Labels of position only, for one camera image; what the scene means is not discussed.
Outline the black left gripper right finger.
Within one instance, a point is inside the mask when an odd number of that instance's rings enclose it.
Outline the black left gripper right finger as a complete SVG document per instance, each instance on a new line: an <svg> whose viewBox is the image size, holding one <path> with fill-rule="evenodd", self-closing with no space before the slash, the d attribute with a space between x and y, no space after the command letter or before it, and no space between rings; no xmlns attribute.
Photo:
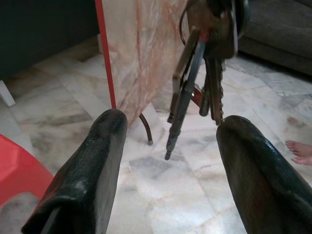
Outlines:
<svg viewBox="0 0 312 234"><path fill-rule="evenodd" d="M247 233L311 233L311 187L255 125L228 116L216 139Z"/></svg>

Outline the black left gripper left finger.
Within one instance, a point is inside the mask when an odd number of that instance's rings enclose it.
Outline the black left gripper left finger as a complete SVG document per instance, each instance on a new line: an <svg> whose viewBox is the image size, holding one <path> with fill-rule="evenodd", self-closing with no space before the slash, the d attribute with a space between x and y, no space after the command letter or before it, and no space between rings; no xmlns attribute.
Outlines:
<svg viewBox="0 0 312 234"><path fill-rule="evenodd" d="M117 109L102 113L58 170L22 227L24 234L104 234L117 190L128 121Z"/></svg>

